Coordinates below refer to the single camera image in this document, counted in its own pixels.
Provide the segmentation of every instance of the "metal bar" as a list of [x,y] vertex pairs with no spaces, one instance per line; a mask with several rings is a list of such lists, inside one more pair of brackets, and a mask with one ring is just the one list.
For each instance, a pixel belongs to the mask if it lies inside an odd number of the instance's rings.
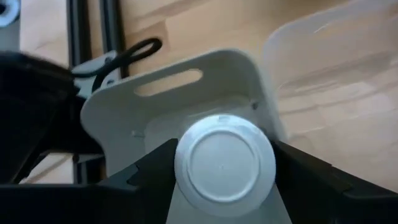
[[67,0],[69,66],[91,60],[87,0]]
[[[123,22],[119,0],[99,0],[101,30],[104,53],[115,50],[120,53],[126,49]],[[121,78],[128,77],[127,68],[121,68]]]
[[[76,67],[92,59],[88,13],[87,0],[67,0],[70,67]],[[73,155],[73,181],[75,184],[87,184],[89,182],[89,176],[91,176],[88,170],[84,169],[86,168],[87,162],[79,162],[78,158],[78,154]]]

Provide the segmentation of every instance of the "black metal rail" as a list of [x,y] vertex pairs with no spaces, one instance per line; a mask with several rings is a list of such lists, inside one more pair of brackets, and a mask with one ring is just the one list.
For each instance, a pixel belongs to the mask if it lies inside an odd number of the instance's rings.
[[[69,66],[75,67],[92,59],[90,22],[87,0],[67,0]],[[90,184],[101,180],[103,156],[73,155],[75,184]]]
[[67,0],[69,66],[91,60],[87,0]]
[[[119,0],[99,0],[101,31],[104,53],[115,50],[121,53],[126,49],[123,22]],[[128,77],[126,67],[120,69],[120,78]]]

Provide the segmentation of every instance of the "black plastic part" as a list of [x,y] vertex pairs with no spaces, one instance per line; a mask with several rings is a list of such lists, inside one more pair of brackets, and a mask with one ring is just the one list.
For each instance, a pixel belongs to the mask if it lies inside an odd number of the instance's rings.
[[[119,0],[99,0],[103,51],[121,53],[126,49]],[[120,68],[120,78],[129,76],[128,68]]]
[[67,0],[69,66],[91,60],[87,0]]
[[85,99],[75,96],[53,123],[53,147],[69,153],[103,154],[101,146],[81,126],[80,111],[84,102]]
[[105,157],[101,154],[73,155],[73,179],[76,184],[93,184],[103,179]]
[[[75,67],[92,59],[90,22],[88,13],[87,0],[67,0],[69,65],[71,67]],[[84,100],[78,99],[78,101],[79,102],[77,102],[76,107],[79,110],[81,109],[81,105],[84,103]],[[76,125],[78,125],[78,129],[76,130],[77,133],[75,136],[78,139],[85,138],[78,136],[79,134],[84,136],[87,135],[84,130],[82,130],[80,121],[79,124]],[[74,183],[97,183],[99,180],[101,180],[99,175],[101,172],[101,167],[99,165],[102,163],[98,162],[97,159],[94,159],[93,161],[87,160],[85,162],[79,162],[80,156],[81,155],[79,154],[73,155]]]
[[0,185],[0,223],[166,223],[177,143],[96,185]]
[[398,223],[398,194],[273,142],[276,184],[292,223]]
[[0,53],[0,184],[27,177],[58,137],[78,89],[71,73],[15,52]]

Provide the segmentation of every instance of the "black metal frame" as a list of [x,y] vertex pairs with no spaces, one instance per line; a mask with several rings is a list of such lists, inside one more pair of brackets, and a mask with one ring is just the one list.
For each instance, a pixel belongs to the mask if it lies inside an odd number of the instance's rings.
[[69,66],[91,60],[87,1],[67,0]]
[[[99,0],[101,12],[101,30],[104,53],[125,50],[123,23],[118,0]],[[67,0],[68,49],[71,67],[92,59],[90,24],[87,0]],[[120,69],[121,78],[127,77],[127,68]],[[73,156],[73,176],[76,184],[95,183],[101,179],[101,166],[104,157],[75,154]]]
[[398,223],[398,194],[272,141],[276,184],[292,223]]
[[[99,0],[99,9],[104,53],[112,50],[117,53],[125,51],[126,43],[119,0]],[[120,78],[128,76],[128,69],[121,67]]]

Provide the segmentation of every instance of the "white plastic part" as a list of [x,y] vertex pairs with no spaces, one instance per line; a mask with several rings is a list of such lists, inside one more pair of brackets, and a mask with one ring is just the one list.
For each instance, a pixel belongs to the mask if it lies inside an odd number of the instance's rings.
[[[183,76],[171,83],[178,87],[154,95],[137,94],[143,85],[192,69],[203,74],[199,80],[186,82],[192,80]],[[270,87],[268,76],[245,53],[216,50],[95,91],[81,110],[81,124],[101,144],[107,174],[113,175],[170,138],[181,139],[192,124],[213,114],[242,117],[260,127],[269,139],[285,139]],[[259,209],[234,218],[196,209],[178,185],[174,188],[167,223],[231,222],[291,223],[275,184]]]
[[5,5],[6,9],[0,14],[0,27],[6,27],[19,16],[21,4],[19,0],[3,0],[1,3]]
[[193,206],[219,217],[238,217],[259,208],[274,185],[274,151],[248,120],[212,115],[182,136],[175,175]]
[[[93,60],[89,60],[81,65],[78,65],[72,69],[72,72],[75,73],[85,73],[85,72],[92,72],[94,70],[99,69],[102,67],[108,58],[113,59],[117,55],[115,50],[112,50],[98,58]],[[88,98],[91,96],[92,87],[94,84],[95,77],[89,78],[76,78],[75,85],[80,88],[78,96],[83,98]],[[105,79],[102,81],[101,88],[106,88],[113,83],[116,83],[120,80],[120,69],[113,70],[110,74],[108,74]]]

